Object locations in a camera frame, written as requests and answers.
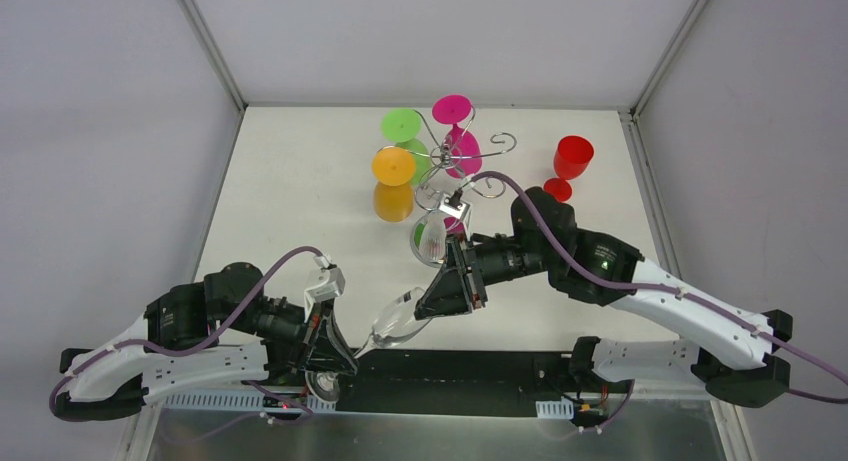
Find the red wine glass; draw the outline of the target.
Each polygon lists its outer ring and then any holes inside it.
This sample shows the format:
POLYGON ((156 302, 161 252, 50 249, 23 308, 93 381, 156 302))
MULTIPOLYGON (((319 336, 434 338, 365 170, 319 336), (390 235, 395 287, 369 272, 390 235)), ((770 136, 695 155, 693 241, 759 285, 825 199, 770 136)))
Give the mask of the red wine glass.
POLYGON ((554 176, 544 182, 543 190, 558 202, 568 201, 573 194, 571 181, 586 171, 594 154, 594 146, 582 136, 561 138, 553 158, 554 176))

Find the clear wine glass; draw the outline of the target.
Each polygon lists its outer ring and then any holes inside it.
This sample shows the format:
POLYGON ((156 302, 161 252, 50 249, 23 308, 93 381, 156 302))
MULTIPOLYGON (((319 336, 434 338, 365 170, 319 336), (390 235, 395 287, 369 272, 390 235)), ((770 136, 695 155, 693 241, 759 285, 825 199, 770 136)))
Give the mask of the clear wine glass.
MULTIPOLYGON (((371 331, 362 347, 352 354, 355 367, 367 353, 378 349, 388 349, 402 345, 416 337, 431 319, 417 319, 417 303, 423 298, 425 289, 415 287, 387 304, 378 314, 371 331)), ((325 403, 335 403, 340 399, 342 388, 340 368, 319 371, 307 371, 306 387, 317 399, 325 403)))
POLYGON ((429 267, 438 267, 443 262, 445 241, 449 235, 442 223, 443 216, 437 208, 443 193, 445 191, 438 193, 436 205, 417 221, 412 235, 413 253, 429 267))

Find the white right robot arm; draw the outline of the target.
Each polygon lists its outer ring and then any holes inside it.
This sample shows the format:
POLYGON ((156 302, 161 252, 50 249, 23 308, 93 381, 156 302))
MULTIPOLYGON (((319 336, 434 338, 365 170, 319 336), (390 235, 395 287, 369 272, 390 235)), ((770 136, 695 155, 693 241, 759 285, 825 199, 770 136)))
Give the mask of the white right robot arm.
POLYGON ((415 305, 416 319, 469 314, 484 307, 489 286, 541 273, 572 300, 640 316, 676 335, 653 342, 578 338, 566 371, 580 390, 671 381, 746 408, 788 392, 791 367, 776 354, 792 333, 787 313, 750 312, 708 296, 620 239, 579 228, 573 208, 539 187, 522 192, 510 216, 509 236, 448 237, 445 261, 415 305))

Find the chrome wine glass rack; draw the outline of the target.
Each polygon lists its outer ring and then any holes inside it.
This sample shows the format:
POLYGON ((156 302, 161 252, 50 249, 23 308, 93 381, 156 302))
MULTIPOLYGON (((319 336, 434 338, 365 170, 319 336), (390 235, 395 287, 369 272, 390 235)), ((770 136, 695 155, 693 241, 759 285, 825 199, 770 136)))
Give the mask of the chrome wine glass rack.
POLYGON ((471 177, 482 171, 483 162, 513 151, 517 138, 508 132, 489 137, 485 149, 472 134, 477 110, 462 95, 438 100, 425 114, 415 108, 390 111, 381 122, 385 138, 408 152, 417 165, 411 185, 414 204, 424 214, 414 223, 409 237, 411 251, 422 264, 437 268, 447 255, 447 237, 467 230, 472 205, 463 196, 476 194, 484 199, 502 196, 486 181, 479 188, 471 177))

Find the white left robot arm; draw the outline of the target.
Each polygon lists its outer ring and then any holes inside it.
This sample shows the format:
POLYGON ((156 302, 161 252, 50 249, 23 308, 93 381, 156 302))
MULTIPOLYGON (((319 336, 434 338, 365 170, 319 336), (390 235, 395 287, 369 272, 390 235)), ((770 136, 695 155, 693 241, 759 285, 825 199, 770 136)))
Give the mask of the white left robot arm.
POLYGON ((267 275, 249 263, 170 289, 103 346, 62 352, 51 413, 70 422, 116 420, 207 385, 288 386, 307 373, 356 374, 334 315, 345 280, 328 257, 315 263, 302 305, 266 296, 267 275))

